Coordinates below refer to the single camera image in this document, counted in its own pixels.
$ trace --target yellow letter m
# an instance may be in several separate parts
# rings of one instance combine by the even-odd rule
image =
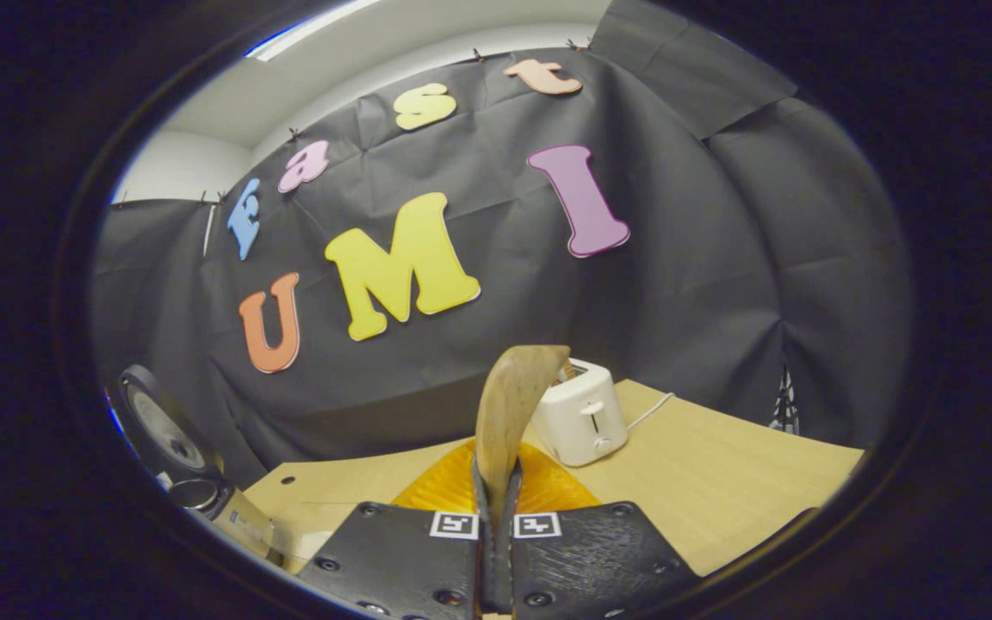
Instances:
[[[434,314],[477,298],[481,283],[465,275],[446,232],[442,212],[446,196],[433,192],[407,201],[397,213],[393,248],[388,254],[361,229],[351,228],[332,239],[324,257],[335,263],[350,307],[354,340],[385,331],[385,314],[374,310],[373,295],[398,321],[411,311],[412,274],[420,285],[416,307]]]

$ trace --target table surface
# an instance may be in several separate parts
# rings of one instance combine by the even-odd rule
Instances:
[[[630,380],[615,392],[627,424],[664,396]],[[393,501],[463,441],[339,462],[283,463],[245,495],[275,521],[275,546],[296,573],[356,504]],[[534,427],[524,441],[544,450]],[[826,503],[862,455],[672,397],[630,429],[626,446],[568,471],[603,503],[637,503],[705,576],[800,512]]]

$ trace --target metal bracket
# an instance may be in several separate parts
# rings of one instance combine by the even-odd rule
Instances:
[[[477,515],[362,503],[296,577],[386,616],[473,619],[480,529]]]
[[[617,617],[699,580],[634,503],[519,514],[519,525],[511,540],[517,620]]]

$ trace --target white cable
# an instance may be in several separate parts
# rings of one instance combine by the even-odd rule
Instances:
[[[653,405],[653,407],[650,407],[648,412],[642,413],[642,415],[641,415],[641,417],[639,417],[639,419],[634,420],[634,421],[631,421],[630,425],[626,427],[626,431],[629,431],[629,429],[634,428],[635,426],[637,426],[637,424],[639,423],[639,421],[642,421],[642,420],[646,419],[647,417],[649,417],[649,414],[651,412],[656,412],[657,409],[659,409],[661,405],[664,405],[665,404],[665,400],[669,400],[669,398],[670,397],[673,397],[673,396],[676,396],[676,395],[674,395],[672,392],[669,392],[668,394],[666,394],[664,396],[661,396],[660,397],[660,400],[657,400],[657,404],[656,405]]]
[[[216,204],[209,208],[209,223],[205,225],[205,243],[201,244],[202,256],[205,256],[205,251],[209,250],[209,231],[213,229],[213,211],[216,211],[216,208]]]

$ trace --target orange letter u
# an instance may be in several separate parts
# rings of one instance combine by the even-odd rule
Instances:
[[[278,299],[278,314],[282,323],[282,341],[275,348],[267,345],[263,329],[263,303],[267,294],[256,293],[239,305],[239,315],[244,318],[244,337],[251,364],[261,372],[270,374],[290,368],[301,347],[301,330],[296,323],[296,301],[293,288],[298,275],[286,274],[271,285],[270,292]]]

